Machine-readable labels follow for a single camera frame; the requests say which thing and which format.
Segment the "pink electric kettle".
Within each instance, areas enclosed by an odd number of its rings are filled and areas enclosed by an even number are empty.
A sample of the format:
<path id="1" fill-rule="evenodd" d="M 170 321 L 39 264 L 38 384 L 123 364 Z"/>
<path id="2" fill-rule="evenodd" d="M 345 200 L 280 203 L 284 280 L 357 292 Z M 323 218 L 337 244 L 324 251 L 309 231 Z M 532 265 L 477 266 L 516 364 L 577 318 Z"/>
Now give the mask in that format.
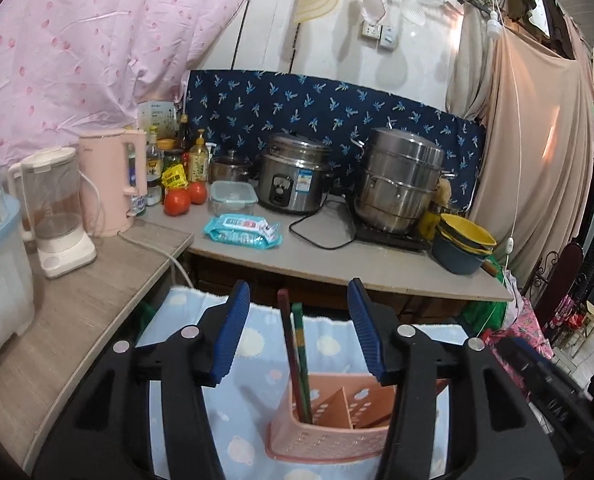
<path id="1" fill-rule="evenodd" d="M 147 193 L 146 133 L 135 129 L 81 133 L 78 164 L 88 234 L 108 237 L 126 232 L 136 217 L 134 200 Z"/>

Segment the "green chopstick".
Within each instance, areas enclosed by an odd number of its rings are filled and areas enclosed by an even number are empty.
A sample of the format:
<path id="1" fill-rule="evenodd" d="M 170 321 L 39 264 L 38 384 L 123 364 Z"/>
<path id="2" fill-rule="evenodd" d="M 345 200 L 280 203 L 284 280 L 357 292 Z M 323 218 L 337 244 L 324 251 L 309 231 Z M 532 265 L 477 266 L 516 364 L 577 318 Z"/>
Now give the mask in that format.
<path id="1" fill-rule="evenodd" d="M 308 360 L 306 359 L 306 337 L 304 336 L 304 318 L 303 306 L 301 302 L 296 302 L 291 306 L 292 320 L 294 321 L 295 329 L 295 343 L 298 356 L 299 367 L 299 382 L 302 393 L 302 404 L 306 414 L 304 415 L 304 422 L 310 424 L 312 419 L 312 408 L 310 398 L 310 384 Z"/>

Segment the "pink floral cloth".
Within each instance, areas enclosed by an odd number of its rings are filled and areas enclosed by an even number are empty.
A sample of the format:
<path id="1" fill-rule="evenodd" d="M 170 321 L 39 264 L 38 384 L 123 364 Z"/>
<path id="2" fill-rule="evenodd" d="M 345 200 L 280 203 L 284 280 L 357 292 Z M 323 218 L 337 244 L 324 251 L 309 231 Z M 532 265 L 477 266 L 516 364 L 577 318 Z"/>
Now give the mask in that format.
<path id="1" fill-rule="evenodd" d="M 504 328 L 504 330 L 497 330 L 496 332 L 486 330 L 483 333 L 482 340 L 487 346 L 492 346 L 492 344 L 495 344 L 506 337 L 521 338 L 531 348 L 536 350 L 540 356 L 543 356 L 544 359 L 549 361 L 553 359 L 553 348 L 550 342 L 545 338 L 532 309 L 532 304 L 527 298 L 524 299 L 524 305 L 512 325 Z"/>

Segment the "beige curtain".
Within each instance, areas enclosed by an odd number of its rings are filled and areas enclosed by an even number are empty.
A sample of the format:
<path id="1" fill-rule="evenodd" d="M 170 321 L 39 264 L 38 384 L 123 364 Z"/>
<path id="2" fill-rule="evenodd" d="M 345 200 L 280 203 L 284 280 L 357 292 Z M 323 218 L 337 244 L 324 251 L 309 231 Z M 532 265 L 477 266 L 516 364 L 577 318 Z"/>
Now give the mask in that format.
<path id="1" fill-rule="evenodd" d="M 469 217 L 514 243 L 510 272 L 523 283 L 582 223 L 594 158 L 588 66 L 510 26 L 491 39 L 486 16 L 465 6 L 446 109 L 486 129 Z"/>

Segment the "wooden counter shelf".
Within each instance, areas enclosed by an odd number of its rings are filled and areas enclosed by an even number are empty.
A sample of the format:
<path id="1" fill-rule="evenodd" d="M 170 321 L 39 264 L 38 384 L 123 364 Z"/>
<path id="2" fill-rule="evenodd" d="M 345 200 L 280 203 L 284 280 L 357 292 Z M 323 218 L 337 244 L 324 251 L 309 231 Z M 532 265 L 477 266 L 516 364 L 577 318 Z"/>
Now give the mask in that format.
<path id="1" fill-rule="evenodd" d="M 267 252 L 208 240 L 202 234 L 208 219 L 204 206 L 178 218 L 152 208 L 123 235 L 96 240 L 97 257 L 88 266 L 54 280 L 33 271 L 34 319 L 0 351 L 0 443 L 22 471 L 31 471 L 74 387 L 120 325 L 165 276 L 182 281 L 172 261 L 185 254 L 298 278 L 309 295 L 360 278 L 371 292 L 397 300 L 398 309 L 405 297 L 460 304 L 510 296 L 483 270 L 455 275 L 422 252 L 361 242 L 341 247 L 348 227 L 338 206 L 304 222 L 306 238 L 286 233 L 283 244 Z"/>

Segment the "oil bottle yellow cap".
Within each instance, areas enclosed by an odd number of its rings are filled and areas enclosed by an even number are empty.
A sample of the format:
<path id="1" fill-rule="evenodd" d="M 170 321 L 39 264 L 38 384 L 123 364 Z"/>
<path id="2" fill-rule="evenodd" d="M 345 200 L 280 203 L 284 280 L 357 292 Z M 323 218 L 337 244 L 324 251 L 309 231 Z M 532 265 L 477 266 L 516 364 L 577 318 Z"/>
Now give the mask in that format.
<path id="1" fill-rule="evenodd" d="M 195 144 L 188 154 L 188 178 L 192 183 L 206 182 L 208 179 L 209 151 L 204 133 L 204 129 L 198 130 Z"/>

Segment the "dark red chopstick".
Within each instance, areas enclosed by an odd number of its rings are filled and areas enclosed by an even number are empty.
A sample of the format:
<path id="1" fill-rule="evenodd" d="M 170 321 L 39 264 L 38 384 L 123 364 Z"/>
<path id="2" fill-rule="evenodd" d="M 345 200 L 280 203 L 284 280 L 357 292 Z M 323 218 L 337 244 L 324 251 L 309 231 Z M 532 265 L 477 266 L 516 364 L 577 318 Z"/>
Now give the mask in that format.
<path id="1" fill-rule="evenodd" d="M 308 424 L 311 419 L 309 418 L 308 408 L 306 407 L 306 397 L 303 394 L 300 382 L 300 368 L 295 346 L 294 328 L 291 323 L 291 307 L 287 289 L 282 288 L 277 292 L 277 305 L 280 309 L 280 318 L 282 319 L 292 395 L 295 399 L 298 419 L 300 422 Z"/>

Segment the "black induction cooker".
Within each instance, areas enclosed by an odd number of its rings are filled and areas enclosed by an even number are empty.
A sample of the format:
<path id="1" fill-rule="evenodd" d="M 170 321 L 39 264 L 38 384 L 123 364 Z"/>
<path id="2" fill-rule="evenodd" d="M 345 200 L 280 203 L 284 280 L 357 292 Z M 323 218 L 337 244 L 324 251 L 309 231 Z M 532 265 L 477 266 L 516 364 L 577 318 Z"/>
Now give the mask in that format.
<path id="1" fill-rule="evenodd" d="M 354 239 L 358 242 L 397 248 L 406 252 L 426 252 L 431 248 L 428 240 L 424 240 L 416 235 L 392 234 L 369 226 L 356 212 L 353 198 L 344 196 L 344 201 L 346 202 L 354 226 Z"/>

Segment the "red tomato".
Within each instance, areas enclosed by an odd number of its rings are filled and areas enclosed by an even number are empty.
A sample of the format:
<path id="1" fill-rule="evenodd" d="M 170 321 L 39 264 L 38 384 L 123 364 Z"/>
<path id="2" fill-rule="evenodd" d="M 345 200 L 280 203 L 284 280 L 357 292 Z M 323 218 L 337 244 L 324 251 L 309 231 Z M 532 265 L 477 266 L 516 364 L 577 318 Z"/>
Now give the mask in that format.
<path id="1" fill-rule="evenodd" d="M 190 210 L 190 194 L 185 188 L 168 188 L 163 200 L 163 211 L 171 217 L 182 216 Z"/>
<path id="2" fill-rule="evenodd" d="M 208 200 L 208 188 L 205 182 L 192 182 L 186 188 L 190 202 L 194 205 L 202 205 Z"/>

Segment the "red tomato right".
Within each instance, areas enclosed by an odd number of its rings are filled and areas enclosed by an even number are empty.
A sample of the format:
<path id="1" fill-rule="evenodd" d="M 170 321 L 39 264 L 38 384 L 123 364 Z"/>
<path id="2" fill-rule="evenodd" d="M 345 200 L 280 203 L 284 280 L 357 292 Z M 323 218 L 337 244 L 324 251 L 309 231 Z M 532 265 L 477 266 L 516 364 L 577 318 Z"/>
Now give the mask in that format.
<path id="1" fill-rule="evenodd" d="M 194 205 L 202 205 L 208 200 L 208 188 L 205 182 L 192 182 L 186 188 L 190 202 Z"/>

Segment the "dark wooden chair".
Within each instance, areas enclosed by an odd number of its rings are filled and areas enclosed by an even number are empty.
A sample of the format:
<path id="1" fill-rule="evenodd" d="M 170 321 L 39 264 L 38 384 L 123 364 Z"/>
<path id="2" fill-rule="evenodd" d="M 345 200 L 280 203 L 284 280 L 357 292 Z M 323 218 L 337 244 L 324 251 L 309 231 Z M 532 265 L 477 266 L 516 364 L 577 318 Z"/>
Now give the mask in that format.
<path id="1" fill-rule="evenodd" d="M 570 287 L 574 284 L 582 266 L 583 250 L 577 242 L 567 244 L 558 254 L 548 276 L 545 288 L 536 305 L 533 307 L 536 319 L 539 322 L 542 332 L 545 332 L 548 322 L 554 318 L 554 314 L 568 294 Z"/>

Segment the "pink perforated utensil holder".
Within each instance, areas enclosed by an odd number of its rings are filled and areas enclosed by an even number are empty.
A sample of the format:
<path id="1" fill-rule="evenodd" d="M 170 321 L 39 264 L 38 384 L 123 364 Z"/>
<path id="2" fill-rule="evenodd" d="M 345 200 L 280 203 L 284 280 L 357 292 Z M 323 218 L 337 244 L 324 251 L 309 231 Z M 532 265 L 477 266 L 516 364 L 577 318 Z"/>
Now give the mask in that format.
<path id="1" fill-rule="evenodd" d="M 313 373 L 312 422 L 300 422 L 287 386 L 266 428 L 265 452 L 282 462 L 336 465 L 377 457 L 393 421 L 397 388 L 370 374 Z"/>

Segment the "red tomato left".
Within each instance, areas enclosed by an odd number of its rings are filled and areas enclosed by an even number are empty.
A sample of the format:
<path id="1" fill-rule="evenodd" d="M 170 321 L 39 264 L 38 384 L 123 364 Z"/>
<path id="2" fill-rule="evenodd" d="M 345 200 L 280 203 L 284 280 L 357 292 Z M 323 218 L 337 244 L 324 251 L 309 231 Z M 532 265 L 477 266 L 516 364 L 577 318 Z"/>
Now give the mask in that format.
<path id="1" fill-rule="evenodd" d="M 185 188 L 168 188 L 163 200 L 163 211 L 171 217 L 182 216 L 190 210 L 190 194 Z"/>

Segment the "small lidded pot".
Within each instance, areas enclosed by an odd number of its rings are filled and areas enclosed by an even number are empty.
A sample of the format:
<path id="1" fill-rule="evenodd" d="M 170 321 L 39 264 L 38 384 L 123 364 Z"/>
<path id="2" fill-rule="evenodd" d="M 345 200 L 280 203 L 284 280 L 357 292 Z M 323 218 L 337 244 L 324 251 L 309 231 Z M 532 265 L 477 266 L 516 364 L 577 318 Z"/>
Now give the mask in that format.
<path id="1" fill-rule="evenodd" d="M 214 156 L 209 165 L 208 181 L 247 182 L 250 174 L 250 163 L 235 150 Z"/>

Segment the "light blue patterned tablecloth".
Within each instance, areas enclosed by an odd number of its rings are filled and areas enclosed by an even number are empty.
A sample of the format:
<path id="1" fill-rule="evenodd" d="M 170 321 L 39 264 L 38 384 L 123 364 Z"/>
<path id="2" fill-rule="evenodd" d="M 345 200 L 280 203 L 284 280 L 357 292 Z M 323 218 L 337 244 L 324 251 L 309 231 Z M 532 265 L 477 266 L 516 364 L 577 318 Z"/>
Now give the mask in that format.
<path id="1" fill-rule="evenodd" d="M 173 286 L 138 346 L 158 344 L 182 327 L 195 324 L 204 311 L 222 304 L 218 297 Z M 415 325 L 432 339 L 452 344 L 466 340 L 456 325 Z M 306 358 L 310 372 L 362 373 L 367 368 L 351 322 L 305 318 Z M 213 440 L 227 479 L 375 479 L 378 458 L 340 465 L 306 465 L 272 460 L 265 453 L 268 428 L 288 385 L 288 363 L 280 312 L 250 304 L 242 338 L 231 371 L 204 398 Z M 154 473 L 169 479 L 161 420 L 160 382 L 149 384 L 149 430 Z M 439 394 L 430 478 L 446 471 L 449 389 Z"/>

